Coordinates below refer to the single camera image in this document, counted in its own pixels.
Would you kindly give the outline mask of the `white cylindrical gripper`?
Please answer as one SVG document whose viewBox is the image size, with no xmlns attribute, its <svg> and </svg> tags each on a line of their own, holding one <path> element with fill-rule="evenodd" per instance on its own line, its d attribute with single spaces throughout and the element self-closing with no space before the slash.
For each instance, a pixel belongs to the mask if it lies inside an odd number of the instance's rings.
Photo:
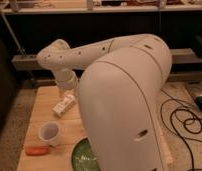
<svg viewBox="0 0 202 171">
<path fill-rule="evenodd" d="M 71 69 L 61 69 L 54 72 L 55 82 L 60 92 L 75 91 L 78 86 L 78 78 Z"/>
</svg>

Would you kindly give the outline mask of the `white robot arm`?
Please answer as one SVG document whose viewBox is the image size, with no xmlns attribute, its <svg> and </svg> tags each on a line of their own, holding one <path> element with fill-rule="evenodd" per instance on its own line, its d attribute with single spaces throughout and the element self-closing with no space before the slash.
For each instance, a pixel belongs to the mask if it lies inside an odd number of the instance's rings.
<svg viewBox="0 0 202 171">
<path fill-rule="evenodd" d="M 75 88 L 84 128 L 101 171 L 167 171 L 157 95 L 172 64 L 153 34 L 115 37 L 77 48 L 57 40 L 37 54 L 58 87 Z"/>
</svg>

